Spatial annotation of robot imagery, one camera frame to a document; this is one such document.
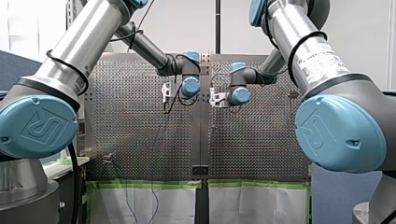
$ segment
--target blue joint cap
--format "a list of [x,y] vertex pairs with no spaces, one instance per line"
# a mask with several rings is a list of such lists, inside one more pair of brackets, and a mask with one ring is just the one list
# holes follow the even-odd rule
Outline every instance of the blue joint cap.
[[187,77],[181,84],[181,92],[186,97],[193,97],[201,90],[201,84],[196,77]]
[[199,63],[200,62],[200,57],[199,57],[199,52],[195,50],[186,50],[183,52],[183,55],[188,57],[189,59]]
[[143,8],[149,2],[149,0],[127,0],[127,1],[129,1],[135,8]]
[[387,144],[381,128],[362,107],[336,95],[318,95],[297,111],[296,134],[306,156],[321,167],[349,173],[376,170]]
[[249,21],[251,26],[261,26],[262,25],[262,13],[267,4],[266,0],[251,0]]
[[238,87],[236,88],[232,95],[231,100],[233,105],[245,105],[250,101],[250,91],[245,87]]
[[245,63],[233,63],[231,64],[230,71],[231,73],[234,73],[244,68],[247,68],[247,65]]
[[76,112],[65,101],[48,95],[20,98],[0,111],[0,152],[46,158],[65,149],[77,129]]

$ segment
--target metal pegboard wall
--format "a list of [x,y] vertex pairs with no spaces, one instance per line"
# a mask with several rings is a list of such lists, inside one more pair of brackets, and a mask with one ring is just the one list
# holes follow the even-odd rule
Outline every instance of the metal pegboard wall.
[[[216,92],[227,91],[230,65],[246,62],[257,68],[263,57],[211,56],[211,79]],[[251,102],[240,110],[213,108],[209,112],[209,176],[220,179],[305,181],[309,161],[294,133],[301,100],[287,73],[275,85],[250,85]]]
[[191,179],[189,109],[175,104],[170,115],[163,113],[161,88],[171,79],[135,55],[102,57],[86,96],[90,180]]

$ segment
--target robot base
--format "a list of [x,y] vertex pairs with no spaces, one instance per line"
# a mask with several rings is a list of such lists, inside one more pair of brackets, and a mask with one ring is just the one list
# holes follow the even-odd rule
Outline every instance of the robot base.
[[59,222],[58,183],[51,181],[47,190],[26,200],[0,206],[0,220],[4,224],[57,224]]
[[382,178],[369,203],[360,203],[353,208],[353,224],[378,224],[396,209],[396,178],[382,174]]

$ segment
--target wire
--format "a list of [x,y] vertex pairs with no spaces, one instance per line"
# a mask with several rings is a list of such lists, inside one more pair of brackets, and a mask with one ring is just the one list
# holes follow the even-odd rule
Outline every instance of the wire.
[[169,116],[164,116],[164,117],[163,117],[163,121],[164,121],[163,131],[161,132],[161,129],[158,130],[158,132],[157,132],[157,134],[155,135],[155,138],[154,138],[154,143],[152,144],[152,147],[151,147],[151,149],[150,149],[151,193],[154,195],[154,198],[155,198],[155,201],[157,202],[157,205],[156,205],[155,211],[154,211],[154,213],[153,213],[151,219],[149,220],[148,224],[150,224],[150,223],[154,220],[155,216],[156,216],[157,213],[158,213],[158,207],[159,207],[159,204],[160,204],[160,202],[159,202],[159,200],[158,200],[158,196],[157,196],[157,194],[155,193],[154,186],[153,186],[153,182],[154,182],[154,176],[153,176],[153,172],[152,172],[152,168],[153,168],[153,166],[154,166],[153,151],[154,151],[154,148],[157,146],[158,139],[159,139],[159,137],[160,137],[160,133],[165,133],[165,131],[166,131],[166,129],[167,129],[168,124],[169,124],[169,119],[170,119]]
[[396,218],[396,210],[389,214],[380,224],[389,224],[393,219]]
[[72,212],[72,219],[71,224],[78,223],[78,210],[79,210],[79,202],[80,202],[80,192],[81,192],[81,185],[80,185],[80,173],[78,168],[78,160],[76,151],[74,149],[73,143],[70,143],[68,146],[70,159],[72,161],[73,167],[73,184],[74,184],[74,193],[73,193],[73,212]]
[[8,91],[0,91],[0,101],[4,100],[4,98],[6,97]]
[[79,75],[79,77],[84,81],[84,89],[82,89],[82,91],[78,94],[78,96],[84,94],[84,93],[88,90],[88,87],[90,86],[90,83],[89,83],[87,77],[85,77],[85,75],[84,75],[81,71],[79,71],[74,65],[72,65],[72,64],[70,64],[70,63],[67,63],[67,62],[63,61],[62,59],[53,57],[51,53],[52,53],[52,49],[50,49],[49,51],[47,51],[47,57],[51,58],[51,59],[52,59],[53,61],[55,61],[56,63],[60,63],[60,64],[62,64],[62,65],[64,65],[64,66],[66,66],[66,67],[72,69],[72,70],[75,71],[75,72]]
[[[139,25],[137,26],[137,31],[140,30],[140,27],[142,26],[143,21],[145,20],[145,18],[147,17],[147,15],[149,14],[149,10],[151,9],[151,7],[152,7],[152,5],[154,4],[154,2],[155,2],[155,0],[152,0],[152,2],[149,4],[148,9],[147,9],[146,12],[145,12],[145,15],[143,16],[142,20],[139,22]],[[129,53],[129,50],[132,48],[132,45],[133,45],[133,44],[134,44],[134,38],[132,39],[131,44],[128,46],[128,49],[127,49],[127,51],[126,51],[127,53]]]
[[176,58],[180,58],[180,57],[185,58],[185,59],[189,60],[190,62],[192,62],[193,64],[195,64],[195,66],[198,67],[199,73],[201,74],[201,66],[196,61],[194,61],[193,59],[191,59],[191,58],[189,58],[189,57],[187,57],[186,55],[183,55],[183,54],[178,54],[176,56]]
[[112,40],[110,40],[110,42],[116,42],[116,41],[128,39],[129,37],[134,36],[134,35],[136,35],[137,33],[143,34],[143,31],[142,31],[142,30],[137,30],[137,31],[134,31],[134,32],[130,33],[129,35],[125,35],[125,36],[120,37],[120,38],[118,38],[118,39],[112,39]]
[[166,111],[166,104],[163,104],[163,110],[165,111],[164,114],[170,114],[172,112],[172,109],[175,105],[176,99],[177,99],[178,95],[180,94],[180,89],[181,89],[181,85],[178,87],[178,90],[176,92],[174,100],[172,101],[171,107],[169,108],[168,111]]
[[265,30],[267,32],[267,35],[268,35],[268,38],[269,38],[271,44],[274,46],[274,48],[279,49],[279,47],[275,43],[274,38],[273,38],[273,36],[272,36],[272,34],[270,32],[270,24],[269,24],[270,23],[270,19],[269,19],[270,18],[270,16],[269,16],[270,4],[269,4],[269,2],[270,1],[267,1],[266,7],[265,7]]
[[233,111],[230,106],[228,107],[228,111],[230,111],[230,113],[235,114],[235,115],[238,114],[239,112],[241,112],[241,110],[242,110],[242,106],[241,105],[238,106],[238,110],[237,111]]
[[193,99],[192,102],[189,103],[189,104],[186,104],[186,103],[183,102],[183,100],[180,98],[180,94],[178,95],[177,98],[178,98],[178,101],[180,102],[181,105],[184,105],[184,106],[192,106],[192,105],[194,105],[194,104],[198,101],[198,97],[199,97],[199,94],[197,94],[197,95],[195,96],[195,99]]
[[[111,163],[113,164],[113,166],[116,168],[116,173],[117,173],[117,176],[118,176],[118,178],[119,179],[122,179],[122,177],[121,177],[121,175],[120,175],[120,173],[119,173],[119,170],[120,170],[120,167],[114,162],[114,160],[112,160],[111,161]],[[126,204],[128,205],[128,209],[129,209],[129,211],[132,213],[132,215],[134,216],[134,221],[136,222],[136,224],[137,224],[137,216],[136,216],[136,213],[134,212],[134,209],[132,209],[132,207],[131,207],[131,205],[129,204],[129,199],[128,199],[128,180],[127,179],[124,179],[125,181],[125,202],[126,202]]]

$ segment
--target metal pole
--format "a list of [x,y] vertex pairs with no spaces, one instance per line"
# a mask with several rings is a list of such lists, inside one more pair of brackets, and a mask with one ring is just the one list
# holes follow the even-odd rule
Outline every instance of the metal pole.
[[221,47],[221,0],[216,0],[216,54]]

